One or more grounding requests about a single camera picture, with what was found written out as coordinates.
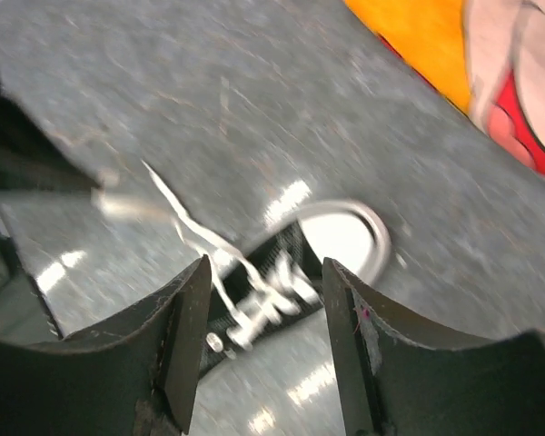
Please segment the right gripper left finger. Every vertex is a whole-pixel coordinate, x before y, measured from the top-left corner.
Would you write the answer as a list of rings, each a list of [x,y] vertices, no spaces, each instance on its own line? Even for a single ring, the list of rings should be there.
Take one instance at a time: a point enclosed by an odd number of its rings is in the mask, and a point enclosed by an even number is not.
[[[187,433],[211,287],[203,257],[61,341],[0,339],[0,435]]]

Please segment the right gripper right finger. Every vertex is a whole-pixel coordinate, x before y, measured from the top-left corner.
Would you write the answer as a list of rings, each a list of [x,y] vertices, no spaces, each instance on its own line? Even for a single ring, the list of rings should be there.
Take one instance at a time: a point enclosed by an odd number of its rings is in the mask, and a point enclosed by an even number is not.
[[[322,289],[350,435],[545,435],[545,329],[500,341],[427,319],[333,259]]]

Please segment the black canvas sneaker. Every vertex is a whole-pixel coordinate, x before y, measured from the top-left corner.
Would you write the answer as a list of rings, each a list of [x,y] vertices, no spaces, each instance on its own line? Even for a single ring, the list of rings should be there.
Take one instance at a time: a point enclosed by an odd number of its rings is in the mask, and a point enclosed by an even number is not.
[[[368,205],[353,200],[324,201],[305,205],[274,225],[270,236],[246,254],[247,261],[272,287],[297,306],[280,312],[280,319],[264,319],[249,340],[255,344],[318,312],[323,306],[322,262],[330,257],[373,284],[391,254],[391,237],[385,222]],[[232,260],[226,273],[216,276],[208,316],[200,374],[249,350],[231,338],[237,323],[221,295],[226,293],[239,309],[257,312],[263,293],[249,284],[245,267]]]

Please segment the white shoelace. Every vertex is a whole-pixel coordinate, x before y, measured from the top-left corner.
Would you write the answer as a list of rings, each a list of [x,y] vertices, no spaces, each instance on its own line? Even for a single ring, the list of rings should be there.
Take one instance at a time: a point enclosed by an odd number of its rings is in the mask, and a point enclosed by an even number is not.
[[[212,284],[235,325],[228,328],[226,336],[235,345],[249,350],[268,324],[280,324],[284,315],[298,315],[299,305],[321,301],[311,281],[284,249],[275,258],[272,270],[259,273],[242,252],[222,236],[202,226],[192,218],[176,193],[149,164],[145,166],[152,182],[172,207],[168,213],[133,196],[97,191],[94,205],[107,217],[115,219],[146,218],[169,222],[184,245],[205,255],[212,268]],[[239,263],[247,273],[249,292],[239,302],[234,302],[219,275],[220,261]]]

